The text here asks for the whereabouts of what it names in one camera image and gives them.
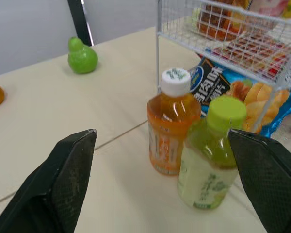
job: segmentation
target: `blue snack bag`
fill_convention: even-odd
[[[230,95],[243,101],[247,107],[247,120],[243,128],[247,131],[257,121],[265,102],[269,99],[271,87],[232,71],[207,58],[189,70],[191,93],[201,103],[202,115],[206,115],[210,102],[220,95]],[[270,136],[283,118],[291,113],[291,92],[276,93],[274,100],[259,125],[257,133]]]

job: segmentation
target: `bottle label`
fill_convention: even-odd
[[[184,147],[178,180],[178,191],[188,205],[210,209],[222,202],[233,184],[237,169],[214,168],[201,152]]]
[[[149,124],[149,150],[150,159],[155,167],[161,173],[168,175],[178,174],[177,153],[180,141],[168,135],[168,129],[161,129],[166,134],[157,132]]]

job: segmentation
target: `wire basket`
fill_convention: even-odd
[[[291,88],[291,19],[209,0],[158,6],[158,35],[276,90]]]

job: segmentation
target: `orange tea bottle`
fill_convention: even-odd
[[[200,118],[201,107],[190,94],[190,80],[184,69],[164,71],[162,93],[147,104],[150,160],[164,175],[179,174],[183,141],[192,122]]]

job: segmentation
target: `metal rack leg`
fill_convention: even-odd
[[[159,58],[159,32],[161,31],[161,10],[162,0],[157,0],[157,20],[156,20],[156,87],[158,94],[161,92],[160,86],[160,58]]]

